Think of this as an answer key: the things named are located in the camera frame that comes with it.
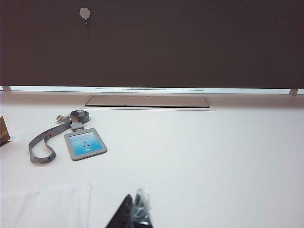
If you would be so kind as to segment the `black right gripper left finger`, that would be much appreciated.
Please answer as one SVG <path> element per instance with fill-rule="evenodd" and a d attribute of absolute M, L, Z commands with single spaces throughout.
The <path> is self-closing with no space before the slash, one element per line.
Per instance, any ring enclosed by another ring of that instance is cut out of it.
<path fill-rule="evenodd" d="M 133 199 L 130 194 L 126 195 L 122 203 L 110 219 L 106 228 L 131 228 L 131 209 Z"/>

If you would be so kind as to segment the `taped black right gripper right finger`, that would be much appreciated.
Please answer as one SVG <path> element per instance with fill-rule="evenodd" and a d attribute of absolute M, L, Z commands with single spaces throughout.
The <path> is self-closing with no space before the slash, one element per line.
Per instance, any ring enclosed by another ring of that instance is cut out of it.
<path fill-rule="evenodd" d="M 133 202 L 133 227 L 134 228 L 152 228 L 152 219 L 150 216 L 151 197 L 147 189 L 140 188 L 136 192 Z"/>

